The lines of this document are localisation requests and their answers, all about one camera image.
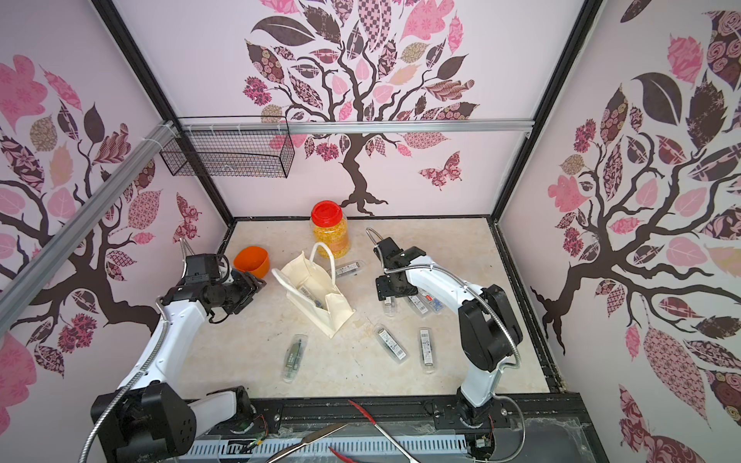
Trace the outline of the cream canvas tote bag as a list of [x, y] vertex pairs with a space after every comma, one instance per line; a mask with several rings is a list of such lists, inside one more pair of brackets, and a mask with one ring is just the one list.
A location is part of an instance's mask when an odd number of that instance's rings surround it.
[[[329, 271], [316, 263], [319, 250], [328, 253]], [[335, 258], [330, 249], [324, 243], [316, 242], [309, 258], [301, 253], [283, 268], [270, 270], [276, 281], [287, 291], [289, 302], [329, 339], [333, 339], [355, 314], [347, 297], [337, 286], [336, 268]], [[318, 309], [300, 292], [301, 287], [310, 289], [324, 303], [325, 309]]]

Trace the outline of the compass set case red label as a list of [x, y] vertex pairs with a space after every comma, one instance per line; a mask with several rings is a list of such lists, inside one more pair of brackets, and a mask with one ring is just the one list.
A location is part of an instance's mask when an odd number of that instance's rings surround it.
[[307, 289], [306, 287], [301, 287], [300, 292], [308, 299], [312, 301], [312, 303], [318, 308], [324, 310], [324, 303], [310, 291], [310, 289]]

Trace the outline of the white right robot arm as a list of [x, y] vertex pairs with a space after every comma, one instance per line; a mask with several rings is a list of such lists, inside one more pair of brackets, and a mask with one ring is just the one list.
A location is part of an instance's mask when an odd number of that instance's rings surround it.
[[496, 388], [506, 370], [522, 367], [520, 325], [505, 291], [463, 280], [417, 247], [401, 249], [372, 228], [367, 233], [382, 266], [376, 278], [379, 300], [419, 296], [426, 292], [457, 315], [461, 348], [468, 359], [467, 376], [457, 390], [458, 414], [467, 426], [479, 426], [503, 399]]

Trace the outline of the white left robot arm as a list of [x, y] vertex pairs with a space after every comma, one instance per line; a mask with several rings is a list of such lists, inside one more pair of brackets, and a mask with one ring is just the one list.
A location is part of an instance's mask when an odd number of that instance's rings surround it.
[[265, 285], [238, 270], [227, 277], [199, 273], [184, 276], [156, 300], [156, 331], [118, 389], [95, 400], [94, 425], [79, 461], [87, 461], [99, 443], [108, 462], [163, 462], [185, 455], [198, 437], [220, 424], [252, 422], [257, 411], [244, 387], [188, 401], [179, 394], [179, 380], [191, 343], [215, 310], [239, 314]]

